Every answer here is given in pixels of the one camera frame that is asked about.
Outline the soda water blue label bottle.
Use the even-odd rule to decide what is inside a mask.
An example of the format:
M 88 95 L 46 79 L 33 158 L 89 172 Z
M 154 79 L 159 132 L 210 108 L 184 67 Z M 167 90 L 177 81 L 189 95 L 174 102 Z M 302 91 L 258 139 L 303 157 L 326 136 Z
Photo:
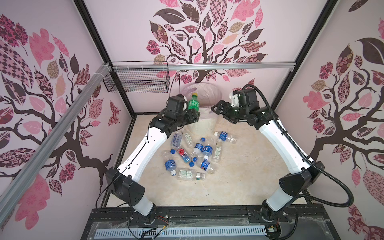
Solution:
M 176 132 L 174 133 L 171 141 L 171 146 L 174 149 L 178 149 L 181 146 L 183 133 L 182 132 Z

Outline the green soda bottle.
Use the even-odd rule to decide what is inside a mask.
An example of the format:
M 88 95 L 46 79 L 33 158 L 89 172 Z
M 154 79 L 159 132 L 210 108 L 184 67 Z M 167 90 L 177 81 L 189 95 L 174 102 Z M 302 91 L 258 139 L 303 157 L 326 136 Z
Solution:
M 198 94 L 197 93 L 192 94 L 191 99 L 189 100 L 188 109 L 189 110 L 196 110 L 197 112 L 199 111 L 200 102 L 198 100 Z

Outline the Pocari Sweat blue label bottle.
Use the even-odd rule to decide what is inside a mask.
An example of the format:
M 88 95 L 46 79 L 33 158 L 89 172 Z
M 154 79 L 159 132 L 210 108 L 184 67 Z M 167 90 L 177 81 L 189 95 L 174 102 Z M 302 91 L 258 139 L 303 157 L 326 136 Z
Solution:
M 165 165 L 166 171 L 168 171 L 171 174 L 171 176 L 176 176 L 177 165 L 171 152 L 164 151 L 162 156 L 164 158 L 164 165 Z

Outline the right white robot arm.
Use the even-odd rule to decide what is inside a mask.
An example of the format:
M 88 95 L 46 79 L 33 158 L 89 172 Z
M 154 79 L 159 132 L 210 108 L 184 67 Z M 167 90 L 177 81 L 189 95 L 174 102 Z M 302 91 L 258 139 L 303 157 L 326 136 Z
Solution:
M 279 129 L 281 122 L 274 121 L 272 115 L 274 112 L 267 107 L 260 108 L 258 103 L 237 107 L 232 106 L 231 103 L 219 101 L 211 107 L 211 110 L 217 115 L 222 115 L 232 124 L 245 121 L 255 127 L 270 141 L 284 160 L 290 173 L 279 179 L 278 188 L 262 203 L 261 208 L 262 218 L 267 222 L 274 221 L 281 209 L 300 198 L 300 193 L 316 181 L 320 171 L 306 162 L 306 160 L 313 162 L 310 157 L 300 156 L 285 136 L 287 131 Z

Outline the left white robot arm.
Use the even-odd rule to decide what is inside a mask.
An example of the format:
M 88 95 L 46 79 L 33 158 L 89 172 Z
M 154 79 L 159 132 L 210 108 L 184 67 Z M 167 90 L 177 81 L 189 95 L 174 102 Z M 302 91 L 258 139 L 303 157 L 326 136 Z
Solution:
M 139 184 L 144 169 L 159 147 L 180 127 L 199 121 L 195 109 L 180 113 L 162 110 L 150 123 L 146 135 L 132 154 L 117 169 L 106 173 L 107 189 L 129 207 L 151 222 L 155 217 L 155 205 L 145 196 L 145 187 Z

